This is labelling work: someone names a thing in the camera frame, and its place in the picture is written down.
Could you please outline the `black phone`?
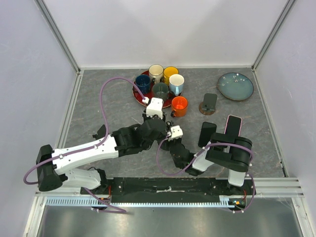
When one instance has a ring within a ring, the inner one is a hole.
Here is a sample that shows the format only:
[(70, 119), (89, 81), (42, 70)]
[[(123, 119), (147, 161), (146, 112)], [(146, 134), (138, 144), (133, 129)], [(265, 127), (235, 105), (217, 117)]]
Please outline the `black phone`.
[(217, 125), (210, 122), (203, 122), (200, 130), (198, 146), (200, 148), (205, 147), (211, 140), (211, 136), (217, 130)]

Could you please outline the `pink case smartphone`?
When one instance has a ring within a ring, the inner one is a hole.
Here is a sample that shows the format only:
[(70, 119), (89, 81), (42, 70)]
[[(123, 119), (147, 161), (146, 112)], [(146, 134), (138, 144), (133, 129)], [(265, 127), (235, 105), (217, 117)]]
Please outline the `pink case smartphone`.
[(238, 137), (240, 136), (241, 126), (242, 126), (242, 118), (234, 116), (234, 115), (228, 115), (224, 134)]

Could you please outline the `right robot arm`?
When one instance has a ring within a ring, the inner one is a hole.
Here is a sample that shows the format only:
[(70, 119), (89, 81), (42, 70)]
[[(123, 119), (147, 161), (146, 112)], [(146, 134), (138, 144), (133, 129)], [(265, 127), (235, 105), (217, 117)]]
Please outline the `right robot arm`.
[(175, 176), (186, 172), (192, 176), (203, 174), (210, 166), (217, 164), (229, 170), (228, 180), (214, 188), (223, 195), (241, 195), (251, 190), (244, 187), (244, 179), (254, 157), (252, 141), (244, 137), (214, 133), (197, 153), (192, 153), (182, 144), (182, 139), (167, 138), (161, 141), (170, 151), (175, 166), (181, 169), (177, 173), (165, 173)]

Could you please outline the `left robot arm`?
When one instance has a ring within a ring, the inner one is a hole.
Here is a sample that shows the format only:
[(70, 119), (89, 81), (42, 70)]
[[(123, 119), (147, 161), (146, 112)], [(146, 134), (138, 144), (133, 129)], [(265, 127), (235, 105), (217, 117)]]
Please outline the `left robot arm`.
[(65, 173), (58, 174), (57, 169), (66, 172), (70, 168), (100, 159), (137, 154), (150, 149), (154, 141), (163, 138), (166, 134), (165, 116), (145, 118), (142, 124), (134, 124), (113, 132), (99, 147), (93, 145), (89, 150), (81, 148), (80, 152), (66, 155), (63, 158), (58, 156), (57, 158), (61, 160), (60, 165), (49, 160), (53, 157), (52, 147), (50, 145), (42, 146), (36, 164), (43, 161), (47, 161), (47, 163), (37, 168), (38, 188), (41, 192), (48, 192), (61, 187), (68, 178)]

